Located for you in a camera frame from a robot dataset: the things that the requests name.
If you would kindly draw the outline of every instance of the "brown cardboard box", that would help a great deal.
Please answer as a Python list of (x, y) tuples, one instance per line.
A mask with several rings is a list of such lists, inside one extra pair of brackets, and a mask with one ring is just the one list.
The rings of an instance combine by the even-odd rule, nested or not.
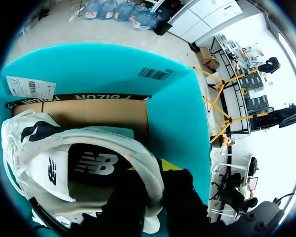
[(218, 59), (214, 55), (211, 55), (208, 48), (199, 49), (200, 52), (198, 52), (198, 56), (201, 59), (202, 64), (211, 69), (217, 69), (219, 67)]
[(212, 58), (212, 60), (209, 61), (206, 66), (211, 69), (217, 69), (219, 67), (219, 61), (217, 58)]
[(14, 107), (12, 116), (33, 108), (49, 113), (65, 128), (112, 126), (130, 128), (137, 141), (149, 147), (147, 106), (144, 100), (85, 99), (34, 103)]
[(201, 59), (202, 64), (206, 64), (209, 61), (212, 60), (212, 57), (210, 55), (210, 52), (208, 51), (208, 48), (199, 48), (200, 51), (198, 52), (198, 56)]

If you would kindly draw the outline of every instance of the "office chair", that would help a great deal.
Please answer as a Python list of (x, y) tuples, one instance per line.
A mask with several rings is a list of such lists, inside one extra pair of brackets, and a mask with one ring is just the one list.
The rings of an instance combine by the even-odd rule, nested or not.
[(246, 211), (242, 209), (244, 200), (245, 197), (235, 188), (225, 188), (220, 195), (220, 201), (231, 206), (237, 213)]
[(217, 186), (217, 192), (214, 194), (214, 196), (212, 196), (211, 198), (209, 198), (209, 200), (217, 200), (221, 193), (223, 192), (223, 190), (226, 187), (226, 183), (229, 177), (229, 173), (226, 173), (225, 175), (220, 174), (219, 177), (222, 177), (222, 183), (218, 184), (216, 182), (212, 182), (212, 185), (216, 185)]

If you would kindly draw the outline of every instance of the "tiled floor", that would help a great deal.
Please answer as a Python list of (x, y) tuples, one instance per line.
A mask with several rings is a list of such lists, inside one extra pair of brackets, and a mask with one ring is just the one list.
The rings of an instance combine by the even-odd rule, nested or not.
[[(86, 21), (83, 18), (69, 19), (73, 15), (71, 9), (73, 0), (65, 0), (55, 5), (50, 15), (41, 19), (24, 35), (19, 35), (6, 60), (6, 64), (17, 59), (18, 57), (34, 51), (36, 49), (62, 43), (73, 42), (100, 42), (108, 44), (117, 44), (127, 47), (134, 47), (141, 50), (149, 51), (166, 58), (172, 59), (189, 67), (204, 68), (198, 60), (197, 54), (190, 50), (188, 44), (171, 33), (163, 36), (156, 35), (153, 31), (136, 31), (128, 23), (116, 22), (114, 20)], [(196, 72), (202, 94), (210, 100), (214, 100), (216, 92), (210, 89), (201, 72)], [(216, 121), (222, 117), (215, 109), (208, 113), (208, 125), (210, 135), (216, 135), (219, 130)], [(220, 156), (220, 149), (214, 148), (211, 154), (212, 167), (217, 162), (224, 162), (225, 157)], [(225, 172), (224, 168), (219, 169), (221, 173)], [(219, 183), (219, 176), (212, 175), (212, 181)], [(215, 221), (215, 214), (210, 214)]]

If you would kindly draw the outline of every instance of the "white sneaker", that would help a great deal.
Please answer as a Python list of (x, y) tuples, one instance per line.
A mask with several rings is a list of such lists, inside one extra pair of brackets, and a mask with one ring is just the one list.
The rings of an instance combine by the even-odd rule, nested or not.
[(149, 198), (144, 232), (159, 230), (164, 184), (155, 157), (139, 142), (94, 127), (65, 130), (49, 114), (33, 110), (4, 121), (1, 137), (13, 187), (27, 199), (35, 197), (52, 216), (73, 221), (81, 213), (101, 212), (118, 172), (132, 166)]

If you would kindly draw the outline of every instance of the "cabinet door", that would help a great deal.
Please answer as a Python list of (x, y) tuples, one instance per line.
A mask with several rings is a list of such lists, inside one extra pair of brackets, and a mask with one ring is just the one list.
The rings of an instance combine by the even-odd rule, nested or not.
[(209, 32), (211, 28), (206, 25), (206, 23), (200, 20), (195, 26), (190, 28), (187, 32), (185, 32), (181, 38), (186, 40), (189, 43), (193, 43), (198, 40), (200, 37)]
[(176, 36), (181, 37), (188, 29), (194, 26), (199, 22), (198, 16), (196, 16), (190, 10), (186, 10), (175, 22), (172, 24), (173, 27), (169, 29), (169, 32), (175, 34)]
[(241, 8), (239, 5), (233, 1), (217, 11), (214, 11), (212, 14), (205, 17), (203, 20), (208, 24), (210, 27), (215, 28), (216, 26), (220, 25), (221, 23), (239, 15), (242, 13)]
[(234, 0), (199, 0), (189, 9), (201, 19)]

